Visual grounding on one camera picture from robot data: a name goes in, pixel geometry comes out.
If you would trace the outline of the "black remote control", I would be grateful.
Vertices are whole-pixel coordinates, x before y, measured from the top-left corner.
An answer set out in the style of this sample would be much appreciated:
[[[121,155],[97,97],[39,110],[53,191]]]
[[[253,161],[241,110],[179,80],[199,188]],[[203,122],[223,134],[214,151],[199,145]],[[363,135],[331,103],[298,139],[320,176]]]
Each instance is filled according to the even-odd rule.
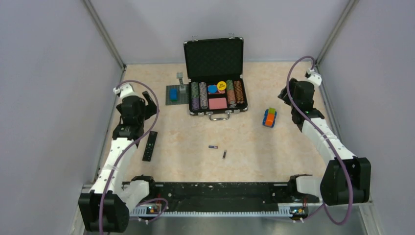
[[[153,156],[154,147],[156,143],[158,132],[151,131],[148,135],[147,143],[143,153],[142,161],[150,162]]]

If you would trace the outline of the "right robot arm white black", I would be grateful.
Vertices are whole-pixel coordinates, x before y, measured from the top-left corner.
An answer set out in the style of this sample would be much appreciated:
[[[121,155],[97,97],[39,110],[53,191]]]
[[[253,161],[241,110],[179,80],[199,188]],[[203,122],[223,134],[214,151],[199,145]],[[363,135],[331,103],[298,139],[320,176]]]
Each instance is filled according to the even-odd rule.
[[[329,206],[368,202],[371,163],[348,150],[332,132],[324,115],[314,107],[314,92],[312,82],[291,78],[278,95],[291,107],[293,123],[309,138],[326,165],[321,179],[300,176],[287,188],[287,196],[299,202],[312,194]]]

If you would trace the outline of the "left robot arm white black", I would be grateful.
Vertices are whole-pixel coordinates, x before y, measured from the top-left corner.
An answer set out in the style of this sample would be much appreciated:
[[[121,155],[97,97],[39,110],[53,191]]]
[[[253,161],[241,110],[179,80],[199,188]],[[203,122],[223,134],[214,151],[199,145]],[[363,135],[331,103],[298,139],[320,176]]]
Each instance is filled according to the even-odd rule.
[[[122,233],[128,226],[131,212],[140,203],[152,202],[157,189],[146,180],[134,180],[123,189],[123,179],[139,142],[150,133],[144,130],[144,122],[158,116],[157,100],[149,92],[142,93],[122,89],[116,106],[120,120],[113,130],[110,152],[97,180],[88,192],[80,194],[78,206],[85,229],[88,232]]]

